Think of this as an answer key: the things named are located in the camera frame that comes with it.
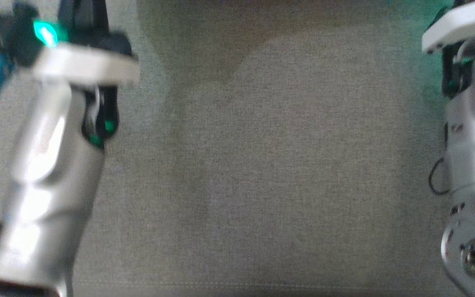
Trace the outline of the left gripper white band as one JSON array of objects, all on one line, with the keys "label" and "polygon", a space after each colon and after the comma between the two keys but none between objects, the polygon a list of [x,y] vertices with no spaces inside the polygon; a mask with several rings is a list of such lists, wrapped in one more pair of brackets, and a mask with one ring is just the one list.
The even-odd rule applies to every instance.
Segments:
[{"label": "left gripper white band", "polygon": [[35,19],[43,45],[31,68],[39,79],[81,86],[136,86],[140,63],[123,32],[109,28],[104,0],[61,0],[58,22]]}]

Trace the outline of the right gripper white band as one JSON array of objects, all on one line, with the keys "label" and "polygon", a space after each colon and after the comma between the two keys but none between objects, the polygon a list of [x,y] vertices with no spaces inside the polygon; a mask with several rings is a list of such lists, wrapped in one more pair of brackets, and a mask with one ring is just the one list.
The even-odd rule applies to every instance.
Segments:
[{"label": "right gripper white band", "polygon": [[475,1],[443,13],[422,36],[422,52],[432,53],[445,46],[475,37]]}]

